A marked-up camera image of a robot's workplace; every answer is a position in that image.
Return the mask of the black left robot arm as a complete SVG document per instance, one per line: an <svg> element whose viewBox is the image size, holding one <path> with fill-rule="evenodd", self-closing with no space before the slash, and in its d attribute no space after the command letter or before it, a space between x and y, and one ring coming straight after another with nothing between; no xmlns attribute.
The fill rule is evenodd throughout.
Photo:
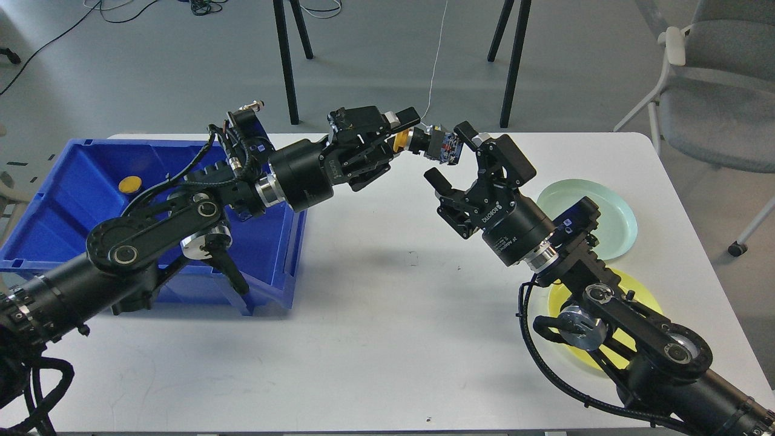
<svg viewBox="0 0 775 436"><path fill-rule="evenodd" d="M2 406L23 397L28 410L3 435L55 433L49 413L72 384L74 367L44 351L70 331L89 335L89 319L102 310L150 308L191 260L220 271L238 294L248 292L228 253L232 238L216 232L227 207L249 220L280 202L306 210L331 198L338 184L362 190L389 170L421 121L412 107L338 108L328 116L327 136L276 150L259 121L262 108L249 103L209 126L192 161L95 226L83 254L2 296Z"/></svg>

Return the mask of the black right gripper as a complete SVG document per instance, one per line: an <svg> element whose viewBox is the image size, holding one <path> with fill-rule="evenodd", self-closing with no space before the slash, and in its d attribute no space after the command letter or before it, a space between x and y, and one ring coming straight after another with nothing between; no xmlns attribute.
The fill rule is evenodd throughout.
<svg viewBox="0 0 775 436"><path fill-rule="evenodd" d="M482 238L507 266L542 245L555 226L539 207L518 191L536 176L535 167L509 135L492 138L470 122L454 129L477 156L477 179L469 190L453 188L436 168L424 178L440 201L438 215L463 239L482 231Z"/></svg>

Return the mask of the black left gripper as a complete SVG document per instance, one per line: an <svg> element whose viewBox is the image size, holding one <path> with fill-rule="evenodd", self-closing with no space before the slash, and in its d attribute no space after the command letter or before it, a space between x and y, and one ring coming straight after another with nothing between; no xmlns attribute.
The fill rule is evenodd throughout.
<svg viewBox="0 0 775 436"><path fill-rule="evenodd" d="M338 108L328 121L328 139L300 140L269 157L268 174L254 185L264 206L285 202L299 213L332 198L335 185L362 190L391 169L395 154L384 139L419 124L420 116L414 107Z"/></svg>

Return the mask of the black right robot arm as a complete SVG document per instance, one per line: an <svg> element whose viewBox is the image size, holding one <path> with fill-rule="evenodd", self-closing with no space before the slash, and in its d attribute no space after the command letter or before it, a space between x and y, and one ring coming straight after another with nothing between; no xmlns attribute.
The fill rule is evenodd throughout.
<svg viewBox="0 0 775 436"><path fill-rule="evenodd" d="M493 138L468 122L448 133L429 127L407 141L413 153L456 165L463 147L476 155L468 190L432 169L424 176L440 200L438 215L465 239L483 240L507 266L525 262L518 318L528 351L543 375L587 408L644 420L689 435L772 435L773 411L711 370L708 343L692 329L636 300L592 248L601 215L583 197L557 218L520 192L534 166L506 135ZM616 386L622 406L590 397L559 378L531 334L586 352Z"/></svg>

